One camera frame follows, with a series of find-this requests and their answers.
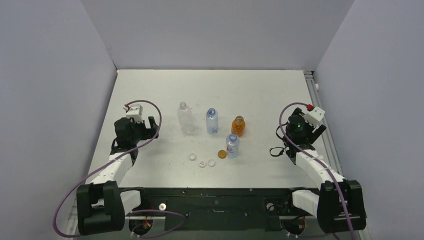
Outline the small clear water bottle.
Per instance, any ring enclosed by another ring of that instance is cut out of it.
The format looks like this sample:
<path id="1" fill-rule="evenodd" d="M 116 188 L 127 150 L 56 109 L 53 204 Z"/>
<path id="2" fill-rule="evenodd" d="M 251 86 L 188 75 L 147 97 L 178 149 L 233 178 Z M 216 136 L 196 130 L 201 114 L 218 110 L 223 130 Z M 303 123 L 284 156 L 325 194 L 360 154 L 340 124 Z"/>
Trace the small clear water bottle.
<path id="1" fill-rule="evenodd" d="M 226 154 L 230 159 L 235 159 L 240 153 L 240 138 L 231 133 L 226 137 Z"/>

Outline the clear plastic bottle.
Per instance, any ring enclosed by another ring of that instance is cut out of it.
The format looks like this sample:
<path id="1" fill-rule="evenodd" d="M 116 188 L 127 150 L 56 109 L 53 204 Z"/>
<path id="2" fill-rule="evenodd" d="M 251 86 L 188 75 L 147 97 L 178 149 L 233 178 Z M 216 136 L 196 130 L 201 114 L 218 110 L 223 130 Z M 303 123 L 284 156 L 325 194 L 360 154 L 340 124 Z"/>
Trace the clear plastic bottle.
<path id="1" fill-rule="evenodd" d="M 192 109 L 186 102 L 181 101 L 177 109 L 178 121 L 184 134 L 192 135 L 195 129 Z"/>

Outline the white Ganten bottle cap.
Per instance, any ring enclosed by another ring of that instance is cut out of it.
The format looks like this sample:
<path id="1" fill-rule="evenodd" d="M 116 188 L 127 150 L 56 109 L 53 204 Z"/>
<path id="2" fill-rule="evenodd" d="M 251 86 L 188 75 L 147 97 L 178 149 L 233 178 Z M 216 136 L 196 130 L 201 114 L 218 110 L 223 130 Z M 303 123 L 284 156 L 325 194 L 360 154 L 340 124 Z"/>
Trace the white Ganten bottle cap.
<path id="1" fill-rule="evenodd" d="M 207 162 L 207 164 L 208 164 L 208 166 L 209 166 L 209 167 L 214 167 L 214 166 L 216 165 L 216 161 L 215 161 L 214 159 L 210 159 L 210 160 Z"/>

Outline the orange juice bottle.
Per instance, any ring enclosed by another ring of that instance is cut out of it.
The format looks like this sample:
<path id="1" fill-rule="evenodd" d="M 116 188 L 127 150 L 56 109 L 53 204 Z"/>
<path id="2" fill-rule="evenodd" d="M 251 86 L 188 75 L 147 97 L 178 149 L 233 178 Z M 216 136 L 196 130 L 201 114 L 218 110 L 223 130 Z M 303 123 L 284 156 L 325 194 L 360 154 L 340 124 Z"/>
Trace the orange juice bottle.
<path id="1" fill-rule="evenodd" d="M 242 137 L 245 131 L 246 123 L 241 115 L 235 117 L 231 125 L 231 133 Z"/>

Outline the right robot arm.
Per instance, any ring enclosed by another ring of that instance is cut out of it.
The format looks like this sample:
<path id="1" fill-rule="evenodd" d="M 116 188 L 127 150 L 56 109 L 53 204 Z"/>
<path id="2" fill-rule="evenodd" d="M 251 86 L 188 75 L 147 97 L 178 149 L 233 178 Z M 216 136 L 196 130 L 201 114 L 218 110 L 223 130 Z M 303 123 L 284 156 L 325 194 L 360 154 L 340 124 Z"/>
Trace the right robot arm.
<path id="1" fill-rule="evenodd" d="M 327 129 L 321 123 L 325 111 L 311 104 L 302 110 L 301 105 L 295 102 L 287 121 L 279 121 L 281 139 L 286 155 L 313 180 L 319 193 L 296 190 L 282 199 L 282 207 L 289 214 L 301 209 L 316 217 L 326 234 L 362 231 L 367 226 L 362 186 L 332 169 L 313 146 Z"/>

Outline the yellow bottle cap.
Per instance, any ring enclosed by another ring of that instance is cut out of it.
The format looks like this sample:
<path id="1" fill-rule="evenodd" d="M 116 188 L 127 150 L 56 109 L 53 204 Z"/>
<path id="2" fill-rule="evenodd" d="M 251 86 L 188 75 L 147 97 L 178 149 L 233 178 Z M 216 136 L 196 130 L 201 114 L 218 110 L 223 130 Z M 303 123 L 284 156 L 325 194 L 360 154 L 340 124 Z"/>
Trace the yellow bottle cap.
<path id="1" fill-rule="evenodd" d="M 225 158 L 227 157 L 227 151 L 226 151 L 226 150 L 221 149 L 221 150 L 219 150 L 219 151 L 218 151 L 217 156 L 218 156 L 220 159 L 225 159 Z"/>

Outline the white printed bottle cap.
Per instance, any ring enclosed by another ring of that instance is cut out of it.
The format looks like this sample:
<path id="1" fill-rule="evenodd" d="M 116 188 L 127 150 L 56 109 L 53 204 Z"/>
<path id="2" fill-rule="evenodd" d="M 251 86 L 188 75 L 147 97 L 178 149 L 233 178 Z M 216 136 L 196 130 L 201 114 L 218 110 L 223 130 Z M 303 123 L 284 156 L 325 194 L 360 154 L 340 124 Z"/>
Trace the white printed bottle cap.
<path id="1" fill-rule="evenodd" d="M 200 168 L 205 168 L 207 165 L 208 165 L 208 164 L 207 164 L 205 161 L 200 161 L 200 162 L 198 163 L 198 166 L 199 166 Z"/>

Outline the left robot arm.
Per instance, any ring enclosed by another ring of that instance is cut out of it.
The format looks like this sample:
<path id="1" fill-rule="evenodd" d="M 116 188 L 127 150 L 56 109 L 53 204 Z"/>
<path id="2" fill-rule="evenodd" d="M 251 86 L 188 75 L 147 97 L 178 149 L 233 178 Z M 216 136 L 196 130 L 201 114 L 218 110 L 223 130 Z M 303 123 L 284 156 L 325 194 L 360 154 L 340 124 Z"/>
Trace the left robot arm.
<path id="1" fill-rule="evenodd" d="M 148 143 L 159 136 L 159 124 L 154 117 L 135 121 L 122 117 L 115 121 L 116 137 L 112 141 L 106 166 L 96 172 L 96 177 L 76 190 L 77 226 L 82 236 L 120 231 L 129 209 L 124 206 L 119 184 L 137 160 L 138 143 Z"/>

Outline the labelled clear water bottle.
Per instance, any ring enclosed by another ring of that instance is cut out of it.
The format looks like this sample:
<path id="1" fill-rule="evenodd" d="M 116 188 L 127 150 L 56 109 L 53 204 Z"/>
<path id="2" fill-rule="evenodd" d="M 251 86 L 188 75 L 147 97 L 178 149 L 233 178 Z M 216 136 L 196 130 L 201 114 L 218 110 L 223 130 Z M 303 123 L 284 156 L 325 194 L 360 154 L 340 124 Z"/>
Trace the labelled clear water bottle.
<path id="1" fill-rule="evenodd" d="M 215 135 L 218 133 L 219 122 L 218 122 L 218 112 L 215 108 L 211 107 L 207 110 L 205 114 L 206 119 L 206 131 L 210 135 Z"/>

